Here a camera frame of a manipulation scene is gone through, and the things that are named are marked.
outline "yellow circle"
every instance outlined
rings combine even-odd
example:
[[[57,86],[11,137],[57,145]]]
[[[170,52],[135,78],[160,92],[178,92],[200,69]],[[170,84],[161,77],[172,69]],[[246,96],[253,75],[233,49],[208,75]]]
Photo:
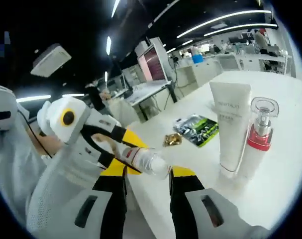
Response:
[[[68,125],[64,123],[63,118],[64,118],[64,116],[65,116],[65,114],[66,114],[67,112],[72,112],[73,115],[74,115],[74,117],[75,117],[75,119],[76,119],[76,113],[75,113],[72,109],[70,109],[70,108],[65,109],[65,110],[62,112],[61,117],[60,117],[61,125],[62,125],[62,126],[65,126],[65,127],[71,126],[71,125],[74,123],[74,121],[75,121],[75,119],[74,119],[73,122],[72,122],[71,124],[68,124]]]

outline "bottle cap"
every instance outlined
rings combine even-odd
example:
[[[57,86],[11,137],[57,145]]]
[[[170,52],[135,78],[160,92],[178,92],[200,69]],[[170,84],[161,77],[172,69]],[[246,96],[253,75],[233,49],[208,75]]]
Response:
[[[258,135],[268,135],[272,129],[270,118],[276,118],[279,114],[278,103],[272,99],[256,97],[251,102],[251,110],[258,115],[254,124]]]
[[[151,169],[153,174],[157,175],[159,178],[166,178],[170,172],[170,166],[156,154],[152,157]]]

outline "ceiling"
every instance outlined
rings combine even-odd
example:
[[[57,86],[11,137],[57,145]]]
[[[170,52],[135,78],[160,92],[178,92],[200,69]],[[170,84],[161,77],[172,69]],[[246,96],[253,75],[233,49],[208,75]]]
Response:
[[[6,77],[6,86],[18,98],[51,94],[55,99],[62,93],[82,93],[86,83],[102,77],[105,71],[112,75],[120,72],[113,61],[121,68],[136,64],[133,50],[145,37],[159,36],[169,50],[190,39],[203,39],[211,26],[176,38],[202,22],[236,11],[262,9],[257,0],[180,0],[148,28],[173,0],[121,0],[111,18],[114,1],[13,3],[5,21],[4,31],[9,31],[10,45],[5,45],[5,73],[0,74],[0,82],[4,85],[1,77]],[[264,14],[245,14],[223,22],[233,26],[266,21]],[[112,39],[110,57],[105,51],[108,36]],[[53,43],[60,43],[72,59],[49,78],[30,75],[32,62]]]

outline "computer monitor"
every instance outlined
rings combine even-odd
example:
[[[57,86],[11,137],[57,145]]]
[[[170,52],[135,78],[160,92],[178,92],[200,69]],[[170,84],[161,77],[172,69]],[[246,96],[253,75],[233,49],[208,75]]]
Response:
[[[154,45],[150,46],[138,58],[146,81],[167,80],[164,68]]]
[[[116,87],[119,90],[124,90],[124,89],[128,88],[128,86],[126,84],[126,81],[124,79],[124,74],[123,73],[121,75],[117,76],[117,77],[114,77],[112,80],[114,81]]]
[[[238,43],[246,43],[247,42],[247,40],[246,39],[244,39],[244,38],[239,38],[239,37],[230,37],[229,38],[229,42],[230,43],[236,43],[236,42],[238,42]]]
[[[241,36],[245,40],[253,40],[254,39],[254,36],[251,32],[243,32],[243,33],[241,33]]]

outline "floor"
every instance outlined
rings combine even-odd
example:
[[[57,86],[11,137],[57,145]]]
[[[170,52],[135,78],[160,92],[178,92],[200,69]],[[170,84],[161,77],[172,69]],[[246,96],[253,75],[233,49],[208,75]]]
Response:
[[[156,239],[137,204],[130,185],[126,186],[127,212],[123,228],[123,239]]]

